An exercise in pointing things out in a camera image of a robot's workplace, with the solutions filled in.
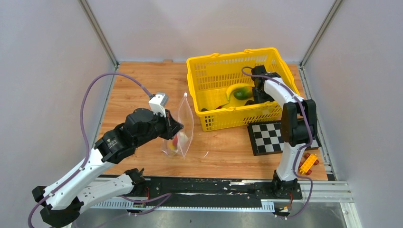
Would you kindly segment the red toy food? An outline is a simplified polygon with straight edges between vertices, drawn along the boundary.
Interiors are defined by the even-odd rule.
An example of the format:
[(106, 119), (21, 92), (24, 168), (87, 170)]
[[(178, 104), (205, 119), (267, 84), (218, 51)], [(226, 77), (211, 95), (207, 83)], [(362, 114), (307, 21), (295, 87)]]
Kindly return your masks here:
[(174, 150), (177, 150), (177, 148), (178, 148), (178, 144), (179, 144), (179, 140), (180, 140), (180, 138), (181, 138), (181, 134), (182, 134), (182, 133), (177, 133), (177, 134), (174, 136), (174, 139), (172, 140), (172, 148), (173, 148)]

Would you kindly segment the clear zip top bag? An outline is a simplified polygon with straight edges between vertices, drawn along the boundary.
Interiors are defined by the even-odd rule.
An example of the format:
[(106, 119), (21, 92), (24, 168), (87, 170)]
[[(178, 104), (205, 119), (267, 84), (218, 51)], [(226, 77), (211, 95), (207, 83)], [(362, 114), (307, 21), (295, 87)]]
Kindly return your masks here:
[(172, 112), (172, 116), (176, 121), (178, 121), (183, 125), (183, 128), (179, 132), (185, 133), (188, 136), (189, 140), (186, 143), (179, 142), (176, 151), (170, 151), (168, 149), (168, 143), (169, 142), (172, 143), (172, 140), (163, 140), (161, 147), (162, 152), (170, 157), (175, 155), (181, 155), (183, 158), (185, 158), (193, 140), (194, 117), (187, 98), (188, 94), (185, 92), (183, 94), (181, 101), (179, 102), (178, 108)]

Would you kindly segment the white toy food piece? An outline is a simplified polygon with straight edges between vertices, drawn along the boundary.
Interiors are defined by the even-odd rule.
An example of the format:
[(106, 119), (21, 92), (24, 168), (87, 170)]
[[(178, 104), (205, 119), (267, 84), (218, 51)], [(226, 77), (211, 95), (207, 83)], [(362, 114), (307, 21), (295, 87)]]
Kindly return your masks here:
[(188, 142), (188, 140), (189, 140), (189, 138), (188, 138), (188, 136), (187, 136), (185, 133), (179, 132), (179, 134), (178, 134), (178, 141), (179, 141), (180, 143), (186, 143), (186, 142)]

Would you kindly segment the yellow toy banana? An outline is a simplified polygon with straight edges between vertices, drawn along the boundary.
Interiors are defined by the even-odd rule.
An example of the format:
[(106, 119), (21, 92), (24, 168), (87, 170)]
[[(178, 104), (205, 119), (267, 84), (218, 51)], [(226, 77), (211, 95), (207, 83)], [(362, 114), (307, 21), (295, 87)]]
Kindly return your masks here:
[(246, 100), (253, 97), (252, 86), (246, 83), (230, 85), (226, 90), (226, 98), (229, 101), (233, 95), (238, 100)]

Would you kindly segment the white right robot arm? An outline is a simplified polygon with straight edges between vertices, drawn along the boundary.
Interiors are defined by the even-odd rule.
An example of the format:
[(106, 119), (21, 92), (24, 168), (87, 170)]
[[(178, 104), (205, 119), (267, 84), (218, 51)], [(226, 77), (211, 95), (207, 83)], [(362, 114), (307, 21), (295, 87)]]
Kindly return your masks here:
[(269, 192), (278, 199), (295, 195), (299, 162), (317, 133), (316, 103), (299, 96), (278, 73), (269, 73), (264, 66), (253, 67), (251, 78), (258, 95), (270, 96), (282, 108), (280, 134), (284, 147)]

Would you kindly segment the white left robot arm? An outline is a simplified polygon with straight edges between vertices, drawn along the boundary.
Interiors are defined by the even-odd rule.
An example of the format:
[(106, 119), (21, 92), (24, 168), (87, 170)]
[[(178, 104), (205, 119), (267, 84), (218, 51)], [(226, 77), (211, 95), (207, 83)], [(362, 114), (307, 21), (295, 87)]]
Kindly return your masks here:
[(134, 154), (135, 150), (157, 137), (171, 140), (184, 128), (169, 110), (154, 114), (138, 108), (126, 117), (125, 122), (107, 131), (90, 150), (87, 157), (63, 178), (50, 186), (37, 186), (32, 190), (42, 220), (61, 228), (75, 221), (80, 214), (109, 198), (131, 193), (141, 196), (145, 192), (143, 171), (131, 169), (117, 178), (90, 187), (105, 170)]

